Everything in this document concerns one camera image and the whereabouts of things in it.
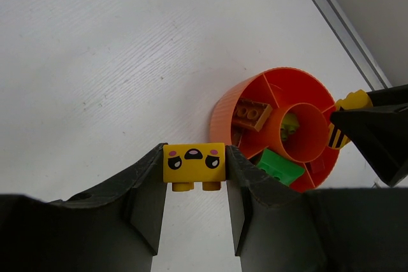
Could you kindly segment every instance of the green lego piece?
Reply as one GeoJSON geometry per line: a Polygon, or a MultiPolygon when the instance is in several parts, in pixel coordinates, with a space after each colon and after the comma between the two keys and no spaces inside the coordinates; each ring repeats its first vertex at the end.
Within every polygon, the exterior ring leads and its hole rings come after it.
{"type": "Polygon", "coordinates": [[[284,159],[269,149],[265,149],[262,152],[256,166],[286,186],[291,185],[305,172],[304,168],[284,159]]]}
{"type": "Polygon", "coordinates": [[[280,125],[280,139],[282,141],[287,141],[288,137],[296,133],[299,127],[298,117],[296,117],[295,114],[287,113],[280,125]]]}

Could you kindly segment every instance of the wood grain texture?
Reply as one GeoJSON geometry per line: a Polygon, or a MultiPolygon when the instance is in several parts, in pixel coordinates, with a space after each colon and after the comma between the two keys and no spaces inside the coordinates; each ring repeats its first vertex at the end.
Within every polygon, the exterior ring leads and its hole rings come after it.
{"type": "MultiPolygon", "coordinates": [[[[368,89],[311,0],[0,0],[0,39],[0,191],[44,200],[206,141],[218,99],[266,69],[368,89]]],[[[348,147],[326,186],[372,185],[348,147]]],[[[225,185],[169,192],[152,270],[240,271],[225,185]]]]}

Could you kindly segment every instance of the face print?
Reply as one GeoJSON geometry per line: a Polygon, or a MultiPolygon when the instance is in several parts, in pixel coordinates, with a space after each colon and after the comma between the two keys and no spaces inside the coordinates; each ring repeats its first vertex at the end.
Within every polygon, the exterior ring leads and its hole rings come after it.
{"type": "Polygon", "coordinates": [[[167,183],[225,181],[224,143],[165,145],[163,153],[167,183]]]}

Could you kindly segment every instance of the orange round bin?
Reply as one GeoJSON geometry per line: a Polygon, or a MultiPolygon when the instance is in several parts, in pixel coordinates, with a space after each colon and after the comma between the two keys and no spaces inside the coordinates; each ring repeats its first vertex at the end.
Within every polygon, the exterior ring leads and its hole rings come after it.
{"type": "Polygon", "coordinates": [[[332,171],[338,150],[327,147],[330,115],[335,101],[324,85],[310,74],[296,68],[273,68],[230,89],[215,106],[210,122],[210,141],[233,143],[231,124],[235,106],[246,98],[272,107],[272,113],[260,132],[246,131],[238,145],[248,158],[269,148],[293,161],[306,171],[290,187],[298,192],[321,185],[332,171]],[[283,143],[282,120],[294,113],[299,130],[283,143]]]}

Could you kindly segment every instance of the orange tube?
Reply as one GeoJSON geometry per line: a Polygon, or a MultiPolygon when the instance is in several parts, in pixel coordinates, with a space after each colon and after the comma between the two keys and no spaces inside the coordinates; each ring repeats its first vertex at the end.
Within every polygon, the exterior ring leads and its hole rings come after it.
{"type": "Polygon", "coordinates": [[[245,141],[264,144],[280,156],[293,162],[317,159],[327,145],[328,126],[323,114],[314,105],[296,103],[272,111],[262,133],[248,132],[245,141]],[[281,140],[281,124],[287,113],[295,114],[299,129],[287,141],[281,140]]]}

